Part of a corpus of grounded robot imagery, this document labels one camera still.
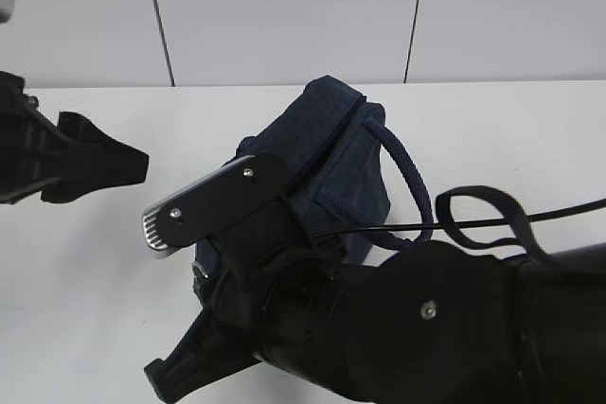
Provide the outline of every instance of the black strap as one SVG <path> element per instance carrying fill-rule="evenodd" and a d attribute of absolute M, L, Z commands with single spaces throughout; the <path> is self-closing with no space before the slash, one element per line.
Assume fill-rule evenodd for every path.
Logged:
<path fill-rule="evenodd" d="M 511 227 L 515 237 L 499 238 L 490 243 L 475 241 L 467 237 L 463 234 L 453 218 L 451 200 L 454 196 L 469 196 L 492 205 L 501 212 L 501 215 L 503 215 L 503 218 L 508 223 L 509 227 Z M 437 196 L 436 215 L 446 234 L 464 248 L 469 248 L 471 250 L 487 250 L 488 248 L 495 248 L 497 246 L 520 245 L 534 260 L 562 272 L 604 277 L 604 274 L 599 272 L 571 269 L 570 267 L 561 264 L 556 257 L 546 253 L 534 237 L 530 221 L 528 220 L 522 205 L 509 194 L 501 190 L 481 185 L 460 186 L 459 188 L 451 189 L 450 191 L 446 191 Z"/>

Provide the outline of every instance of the white table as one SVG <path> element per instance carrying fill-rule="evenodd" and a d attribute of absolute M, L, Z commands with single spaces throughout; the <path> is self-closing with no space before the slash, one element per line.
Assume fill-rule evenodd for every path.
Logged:
<path fill-rule="evenodd" d="M 489 184 L 528 212 L 606 193 L 606 82 L 361 86 L 387 110 L 432 196 Z M 242 137 L 259 132 L 301 87 L 53 89 L 36 91 L 89 115 L 113 137 L 145 150 L 145 184 L 67 205 L 30 198 L 0 208 L 0 400 L 3 404 L 157 401 L 142 368 L 164 358 L 199 311 L 192 251 L 152 259 L 140 228 L 153 202 L 214 170 Z M 416 222 L 395 166 L 383 160 L 390 219 Z M 493 213 L 465 204 L 460 218 Z M 606 240 L 606 212 L 536 226 L 547 251 Z M 476 237 L 494 238 L 503 229 Z M 501 250 L 507 255 L 515 248 Z M 373 252 L 369 263 L 386 254 Z M 336 403 L 344 399 L 267 365 L 212 384 L 185 403 Z"/>

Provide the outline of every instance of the denim bag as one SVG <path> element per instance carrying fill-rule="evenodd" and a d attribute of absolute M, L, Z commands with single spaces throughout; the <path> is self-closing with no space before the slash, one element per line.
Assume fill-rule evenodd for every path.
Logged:
<path fill-rule="evenodd" d="M 381 175 L 383 146 L 411 190 L 424 223 L 433 222 L 427 188 L 398 138 L 385 125 L 381 104 L 342 81 L 324 76 L 313 80 L 269 127 L 244 138 L 236 158 L 273 153 L 286 164 L 290 181 L 285 195 L 311 234 L 339 228 L 383 224 L 390 201 Z M 361 264 L 373 244 L 400 251 L 431 237 L 415 240 L 387 232 L 343 235 L 347 263 Z M 194 291 L 202 302 L 221 270 L 218 253 L 205 240 L 196 246 Z"/>

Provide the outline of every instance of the fabric bag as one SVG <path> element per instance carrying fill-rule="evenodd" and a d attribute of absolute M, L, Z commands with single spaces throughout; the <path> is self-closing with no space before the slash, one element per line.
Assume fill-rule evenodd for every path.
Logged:
<path fill-rule="evenodd" d="M 273 153 L 286 164 L 290 181 L 285 191 L 311 234 L 351 226 L 383 224 L 390 201 L 381 175 L 381 147 L 396 162 L 410 188 L 424 223 L 433 222 L 427 188 L 398 138 L 384 125 L 382 105 L 342 81 L 324 76 L 258 136 L 244 138 L 236 157 Z M 361 264 L 372 244 L 402 250 L 431 237 L 423 231 L 413 241 L 387 232 L 344 235 L 346 262 Z M 205 300 L 206 289 L 219 274 L 221 260 L 207 241 L 196 246 L 194 291 Z"/>

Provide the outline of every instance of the white wall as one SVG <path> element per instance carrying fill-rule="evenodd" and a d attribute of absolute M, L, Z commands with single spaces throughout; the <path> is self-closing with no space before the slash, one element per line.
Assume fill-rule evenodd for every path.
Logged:
<path fill-rule="evenodd" d="M 603 79 L 603 0 L 158 0 L 177 85 Z M 152 0 L 17 0 L 0 69 L 169 85 Z"/>
<path fill-rule="evenodd" d="M 408 80 L 604 79 L 604 0 L 420 0 Z"/>
<path fill-rule="evenodd" d="M 32 87 L 169 83 L 152 0 L 16 0 L 0 69 Z"/>

